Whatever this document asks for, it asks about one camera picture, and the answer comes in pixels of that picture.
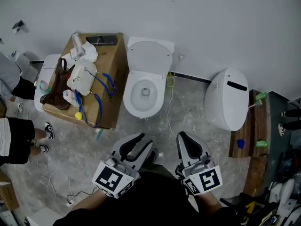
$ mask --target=wooden board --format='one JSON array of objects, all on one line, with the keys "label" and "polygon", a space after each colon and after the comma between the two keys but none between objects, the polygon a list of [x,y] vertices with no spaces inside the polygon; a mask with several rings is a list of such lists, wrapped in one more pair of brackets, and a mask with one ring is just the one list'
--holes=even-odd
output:
[{"label": "wooden board", "polygon": [[[258,91],[252,90],[250,91],[252,95],[250,96],[250,103],[255,103],[255,97],[259,94]],[[266,147],[256,147],[257,141],[267,141],[268,140],[268,128],[267,128],[267,103],[266,99],[261,100],[261,106],[254,106],[250,108],[249,112],[251,112],[251,131],[253,132],[253,136],[250,141],[250,153],[249,155],[252,157],[259,157],[264,154],[269,153],[269,146]]]},{"label": "wooden board", "polygon": [[243,192],[252,197],[259,196],[262,191],[262,183],[267,169],[268,155],[252,157],[249,171],[246,177]]},{"label": "wooden board", "polygon": [[[250,150],[250,136],[251,136],[251,113],[248,112],[246,121],[243,127],[238,131],[231,132],[229,157],[233,158],[245,158],[249,156]],[[237,141],[244,140],[245,146],[240,149]]]}]

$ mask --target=brown bag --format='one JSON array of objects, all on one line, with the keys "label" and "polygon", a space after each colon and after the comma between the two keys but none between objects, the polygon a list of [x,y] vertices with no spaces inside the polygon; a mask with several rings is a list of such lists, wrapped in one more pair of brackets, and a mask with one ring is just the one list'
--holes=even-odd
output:
[{"label": "brown bag", "polygon": [[67,70],[67,61],[64,58],[59,58],[55,68],[55,82],[48,95],[41,97],[40,102],[55,106],[57,109],[64,111],[68,110],[70,103],[63,98],[63,91],[70,89],[67,86],[67,80],[71,75],[74,66]]}]

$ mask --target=white cable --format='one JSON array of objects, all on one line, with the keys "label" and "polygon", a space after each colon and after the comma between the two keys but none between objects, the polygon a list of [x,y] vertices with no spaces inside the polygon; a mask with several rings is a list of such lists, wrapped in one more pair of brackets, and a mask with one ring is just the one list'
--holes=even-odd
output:
[{"label": "white cable", "polygon": [[[180,65],[180,62],[181,62],[184,58],[185,58],[185,55],[180,55],[180,56],[179,56],[179,63],[178,63],[178,65],[174,68],[174,76],[175,76],[175,70],[176,70],[176,68]],[[174,135],[174,137],[177,137],[177,136],[174,134],[173,130],[171,129],[171,125],[170,125],[170,122],[169,122],[169,120],[168,120],[169,109],[170,109],[170,102],[172,101],[172,99],[173,99],[173,94],[174,94],[174,84],[173,84],[173,87],[172,87],[172,89],[171,89],[171,97],[170,97],[170,100],[169,100],[169,103],[168,103],[168,111],[167,111],[167,115],[166,115],[166,120],[167,120],[167,123],[168,123],[168,125],[169,125],[169,129],[170,129],[171,133]]]},{"label": "white cable", "polygon": [[[70,181],[70,178],[68,177],[68,175],[67,175],[66,173],[64,173],[62,170],[57,169],[57,170],[55,170],[53,173],[51,173],[51,175],[50,175],[49,178],[47,178],[47,177],[44,176],[43,173],[42,173],[42,170],[41,170],[41,168],[40,168],[40,165],[39,165],[39,161],[38,161],[38,157],[37,157],[37,156],[36,156],[36,160],[37,160],[37,166],[38,166],[38,168],[39,168],[39,170],[40,170],[40,172],[41,172],[41,174],[42,174],[42,176],[40,176],[40,179],[41,179],[41,181],[44,183],[45,186],[51,185],[52,190],[53,190],[53,193],[54,193],[54,199],[53,199],[52,201],[49,201],[49,200],[45,199],[45,198],[38,192],[38,190],[37,190],[36,187],[34,186],[33,182],[31,181],[32,187],[34,188],[34,190],[36,191],[36,193],[37,193],[42,199],[44,199],[46,202],[54,203],[54,202],[58,199],[58,200],[61,201],[64,205],[66,205],[65,202],[63,202],[61,199],[59,199],[59,198],[56,196],[55,189],[54,189],[53,184],[52,184],[52,182],[51,182],[51,177],[52,177],[57,171],[60,171],[60,172],[63,173],[63,174],[68,178],[68,180],[69,180],[69,189],[70,189],[70,192],[71,192],[71,196],[73,197],[73,201],[74,201],[74,196],[73,196],[73,192],[72,192],[72,189],[71,189],[71,181]],[[28,176],[29,179],[30,179],[30,174],[29,174],[28,171],[26,170],[26,167],[24,167],[24,168],[25,168],[25,172],[27,173],[27,176]]]},{"label": "white cable", "polygon": [[174,134],[173,130],[171,129],[171,125],[170,125],[169,120],[168,120],[169,107],[170,107],[170,102],[171,102],[172,99],[173,99],[173,94],[174,94],[174,84],[173,84],[173,87],[172,87],[172,89],[171,89],[171,97],[170,97],[170,100],[169,100],[169,103],[168,103],[168,111],[167,111],[166,119],[167,119],[167,123],[168,123],[168,125],[169,125],[169,129],[170,129],[171,133],[174,135],[174,137],[177,137],[177,136]]}]

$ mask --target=white wall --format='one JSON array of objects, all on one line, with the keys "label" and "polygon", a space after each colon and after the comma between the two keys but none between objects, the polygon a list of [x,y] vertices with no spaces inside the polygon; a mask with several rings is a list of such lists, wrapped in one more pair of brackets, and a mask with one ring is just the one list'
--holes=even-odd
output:
[{"label": "white wall", "polygon": [[[20,19],[29,33],[14,35]],[[301,97],[301,0],[0,0],[0,38],[21,52],[60,53],[75,30],[170,40],[179,73],[235,67],[251,88]]]}]

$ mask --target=blue lanyard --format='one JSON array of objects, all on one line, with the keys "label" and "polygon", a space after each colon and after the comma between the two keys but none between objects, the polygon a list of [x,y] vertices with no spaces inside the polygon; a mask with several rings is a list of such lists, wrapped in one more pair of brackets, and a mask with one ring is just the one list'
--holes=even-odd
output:
[{"label": "blue lanyard", "polygon": [[[97,77],[95,77],[93,74],[91,74],[91,75],[92,75],[95,79],[97,79],[97,80],[104,86],[104,89],[105,89],[105,91],[107,92],[108,96],[111,97],[111,96],[115,95],[115,93],[116,93],[116,91],[117,91],[117,88],[116,88],[116,85],[114,84],[113,80],[111,79],[111,77],[110,77],[108,74],[103,73],[103,76],[106,77],[106,78],[108,79],[108,81],[110,82],[110,84],[112,85],[112,87],[113,87],[113,92],[112,92],[112,93],[109,92],[109,88],[108,88],[108,87],[107,87],[100,79],[98,79]],[[91,125],[88,123],[87,119],[86,119],[86,115],[85,115],[85,112],[84,112],[84,110],[83,110],[83,107],[82,107],[82,104],[81,104],[81,99],[80,99],[80,96],[79,96],[78,91],[75,90],[74,93],[75,93],[75,96],[76,96],[76,100],[77,100],[77,102],[79,103],[79,112],[82,113],[85,123],[86,123],[88,126],[90,126],[90,127],[98,128],[98,126],[99,126],[99,124],[100,124],[100,122],[101,122],[101,120],[102,120],[102,116],[103,116],[103,104],[102,104],[102,101],[101,101],[100,97],[98,96],[98,94],[94,94],[94,97],[95,97],[95,99],[97,100],[97,102],[98,102],[98,104],[99,104],[99,120],[98,120],[98,123],[97,123],[96,126],[91,126]]]}]

